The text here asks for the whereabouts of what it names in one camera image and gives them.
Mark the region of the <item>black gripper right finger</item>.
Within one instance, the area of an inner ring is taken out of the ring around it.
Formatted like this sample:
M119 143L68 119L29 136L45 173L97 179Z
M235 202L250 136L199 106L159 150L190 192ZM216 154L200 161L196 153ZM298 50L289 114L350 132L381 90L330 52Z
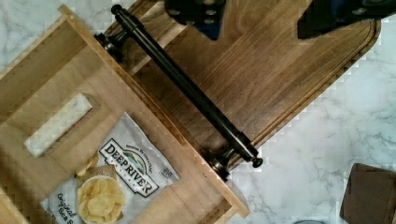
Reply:
M297 22L299 39L315 38L360 21L394 15L396 0L313 0Z

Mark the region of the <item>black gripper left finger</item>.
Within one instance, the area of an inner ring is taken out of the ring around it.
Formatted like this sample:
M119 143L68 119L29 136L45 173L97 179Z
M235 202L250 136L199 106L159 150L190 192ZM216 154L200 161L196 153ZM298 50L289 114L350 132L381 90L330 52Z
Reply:
M218 40L226 0L163 0L166 13L183 25L191 25L210 40Z

